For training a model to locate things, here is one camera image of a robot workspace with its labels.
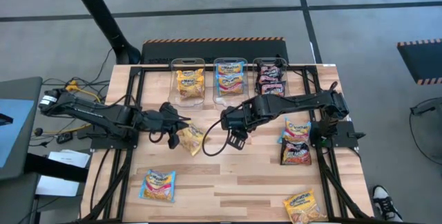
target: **wooden tabletop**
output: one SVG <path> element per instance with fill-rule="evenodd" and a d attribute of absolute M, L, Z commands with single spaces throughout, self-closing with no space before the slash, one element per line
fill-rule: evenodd
<path fill-rule="evenodd" d="M 114 67 L 106 98 L 107 104 L 112 104 L 126 93 L 130 68 L 121 65 Z M 329 88 L 334 81 L 339 82 L 338 71 L 334 65 L 317 65 L 317 68 L 322 88 Z M 249 74 L 249 83 L 253 83 L 251 73 Z M 192 116 L 195 125 L 203 129 L 208 129 L 220 118 L 220 108 L 216 107 L 212 100 L 211 75 L 211 72 L 206 72 L 206 97 L 202 109 L 178 112 L 180 115 Z M 287 75 L 290 95 L 305 94 L 302 77 L 295 73 Z M 160 105 L 167 101 L 170 82 L 171 72 L 146 74 L 141 102 L 144 110 L 158 110 Z M 340 84 L 336 90 L 342 90 Z M 276 140 L 284 128 L 284 117 L 298 124 L 309 121 L 308 112 L 280 116 L 252 132 L 242 151 L 228 146 L 215 157 L 205 156 L 202 152 L 192 157 L 180 145 L 170 150 L 166 136 L 160 143 L 153 144 L 145 133 L 142 134 L 138 148 L 133 153 L 123 221 L 289 221 L 282 201 L 308 189 L 314 189 L 321 212 L 326 214 L 314 149 L 310 150 L 311 166 L 279 165 L 280 144 L 277 144 Z M 209 134 L 211 140 L 207 143 L 208 152 L 216 152 L 224 143 L 226 135 L 226 131 L 223 131 L 220 125 L 215 127 Z M 335 152 L 343 187 L 355 203 L 366 214 L 372 216 L 372 206 L 359 158 L 346 148 L 337 148 Z M 108 187 L 113 153 L 113 150 L 109 152 L 98 175 L 94 205 Z M 90 195 L 103 155 L 104 151 L 96 151 L 92 156 L 81 203 L 83 216 L 89 213 Z M 143 177 L 149 169 L 176 171 L 174 203 L 138 197 Z M 336 192 L 331 185 L 330 192 L 335 215 L 339 216 Z M 110 216 L 116 215 L 118 198 L 119 188 L 113 198 Z"/>

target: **black floor mat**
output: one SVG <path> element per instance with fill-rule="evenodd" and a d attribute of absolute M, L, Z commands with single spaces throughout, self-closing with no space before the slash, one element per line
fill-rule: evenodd
<path fill-rule="evenodd" d="M 417 84 L 442 83 L 441 39 L 402 41 L 398 50 Z"/>
<path fill-rule="evenodd" d="M 289 61 L 283 37 L 231 37 L 146 40 L 141 64 L 170 64 L 176 58 L 204 58 L 212 64 L 219 57 L 241 57 L 248 63 L 258 57 Z"/>

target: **shoe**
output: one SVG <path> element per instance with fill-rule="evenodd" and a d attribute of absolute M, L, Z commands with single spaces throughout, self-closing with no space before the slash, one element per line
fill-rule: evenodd
<path fill-rule="evenodd" d="M 393 200 L 388 195 L 388 192 L 384 187 L 380 185 L 374 186 L 373 202 L 374 206 L 382 214 L 384 220 L 402 222 L 402 216 L 398 213 L 398 210 L 394 207 Z"/>

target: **gray floor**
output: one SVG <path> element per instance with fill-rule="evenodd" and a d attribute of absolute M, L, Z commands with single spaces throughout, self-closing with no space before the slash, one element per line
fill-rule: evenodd
<path fill-rule="evenodd" d="M 194 10 L 260 6 L 299 6 L 300 0 L 105 0 L 111 12 Z M 309 5 L 403 3 L 442 0 L 307 0 Z M 0 0 L 0 17 L 86 14 L 80 0 Z M 351 117 L 358 131 L 367 186 L 384 185 L 404 219 L 438 223 L 442 203 L 442 167 L 416 149 L 408 127 L 409 108 L 440 96 L 440 85 L 417 86 L 408 73 L 396 42 L 440 38 L 442 7 L 310 12 L 324 63 L 338 65 Z M 293 63 L 313 63 L 301 11 L 138 17 L 117 19 L 127 39 L 137 47 L 145 39 L 193 37 L 278 36 L 287 40 Z M 29 76 L 69 80 L 93 79 L 109 49 L 93 20 L 0 23 L 0 80 Z M 111 76 L 111 55 L 103 80 Z M 58 130 L 67 122 L 37 115 L 35 127 Z M 442 154 L 433 113 L 414 118 L 416 137 L 426 152 Z M 51 143 L 46 154 L 60 149 L 87 149 L 87 140 Z M 42 223 L 71 221 L 78 201 L 60 204 L 42 214 Z"/>

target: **clear plastic container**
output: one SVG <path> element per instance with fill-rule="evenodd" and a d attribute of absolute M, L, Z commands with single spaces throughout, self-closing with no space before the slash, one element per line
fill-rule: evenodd
<path fill-rule="evenodd" d="M 259 64 L 271 68 L 276 66 L 280 69 L 281 76 L 278 80 L 275 78 L 268 78 L 275 80 L 274 82 L 266 81 L 262 84 L 258 82 L 260 78 Z M 264 92 L 278 94 L 279 96 L 289 96 L 289 80 L 287 79 L 287 67 L 288 63 L 283 58 L 255 58 L 253 60 L 253 87 L 255 95 L 261 95 Z"/>
<path fill-rule="evenodd" d="M 171 62 L 171 90 L 168 101 L 181 107 L 203 103 L 206 69 L 201 58 L 180 58 Z"/>
<path fill-rule="evenodd" d="M 249 99 L 247 60 L 217 58 L 213 62 L 213 101 L 224 107 L 237 106 Z"/>

